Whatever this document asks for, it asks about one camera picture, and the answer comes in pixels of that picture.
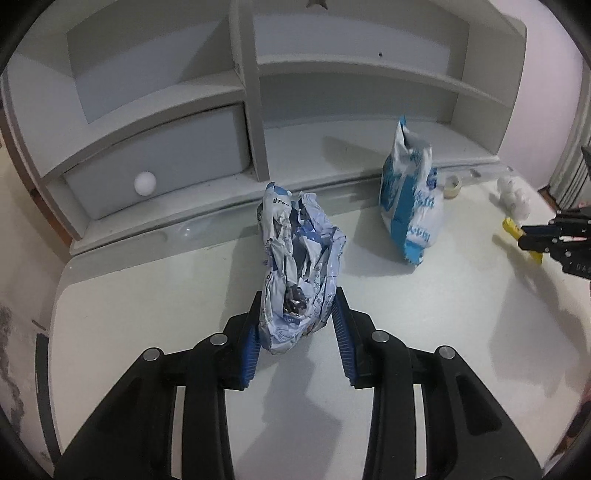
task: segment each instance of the tape roll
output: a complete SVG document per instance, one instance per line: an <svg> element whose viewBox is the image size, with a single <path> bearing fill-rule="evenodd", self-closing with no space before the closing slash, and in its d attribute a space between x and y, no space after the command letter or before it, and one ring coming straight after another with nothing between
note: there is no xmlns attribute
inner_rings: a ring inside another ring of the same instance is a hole
<svg viewBox="0 0 591 480"><path fill-rule="evenodd" d="M454 199L457 194L460 193L462 188L462 179L457 175L449 175L445 180L445 186L443 187L443 197L447 199Z"/></svg>

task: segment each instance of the drawer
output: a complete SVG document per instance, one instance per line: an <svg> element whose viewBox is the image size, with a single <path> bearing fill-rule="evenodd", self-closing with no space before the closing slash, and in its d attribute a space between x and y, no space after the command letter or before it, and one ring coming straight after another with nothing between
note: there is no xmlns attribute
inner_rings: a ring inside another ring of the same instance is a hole
<svg viewBox="0 0 591 480"><path fill-rule="evenodd" d="M75 166L64 178L96 220L172 190L240 173L250 162L245 116L239 104L134 135ZM153 175L147 175L152 182L147 182L144 195L134 186L142 172Z"/></svg>

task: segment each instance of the white shelf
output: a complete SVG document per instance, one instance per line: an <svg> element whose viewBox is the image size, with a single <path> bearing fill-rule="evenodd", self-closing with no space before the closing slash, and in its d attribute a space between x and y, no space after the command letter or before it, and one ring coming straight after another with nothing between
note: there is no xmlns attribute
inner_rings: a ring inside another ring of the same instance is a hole
<svg viewBox="0 0 591 480"><path fill-rule="evenodd" d="M244 87L233 70L172 85L70 131L53 151L36 157L35 165L45 181L51 180L125 138L181 116L242 102L244 97Z"/></svg>
<svg viewBox="0 0 591 480"><path fill-rule="evenodd" d="M390 153L395 120L316 122L265 130L271 181L291 190L376 177ZM495 163L492 155L447 125L410 121L409 128L433 144L440 167ZM259 200L267 182L253 169L207 181L138 203L92 221L78 254L156 227Z"/></svg>
<svg viewBox="0 0 591 480"><path fill-rule="evenodd" d="M258 64L260 76L286 73L349 73L371 75L422 83L504 105L498 98L461 80L387 60L307 53L263 55L258 57Z"/></svg>

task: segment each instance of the star decoration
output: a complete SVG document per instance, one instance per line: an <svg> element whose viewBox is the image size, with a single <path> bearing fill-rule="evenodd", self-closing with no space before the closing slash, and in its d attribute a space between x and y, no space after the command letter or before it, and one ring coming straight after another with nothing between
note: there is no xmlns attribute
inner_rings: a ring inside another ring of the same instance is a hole
<svg viewBox="0 0 591 480"><path fill-rule="evenodd" d="M326 0L308 0L308 5L306 5L306 8L313 7L314 5L320 5L325 10L329 9L326 5Z"/></svg>

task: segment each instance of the blue and white plastic bag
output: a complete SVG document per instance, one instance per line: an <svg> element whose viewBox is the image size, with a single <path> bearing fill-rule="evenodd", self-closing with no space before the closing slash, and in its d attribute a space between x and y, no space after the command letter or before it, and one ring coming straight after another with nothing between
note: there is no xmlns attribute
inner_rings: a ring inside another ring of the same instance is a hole
<svg viewBox="0 0 591 480"><path fill-rule="evenodd" d="M261 345L284 353L326 325L346 237L330 223L315 193L295 196L274 183L267 186L257 217L267 254Z"/></svg>
<svg viewBox="0 0 591 480"><path fill-rule="evenodd" d="M414 265L423 261L423 251L435 243L443 223L443 192L432 165L431 144L401 118L382 169L379 207L390 237Z"/></svg>

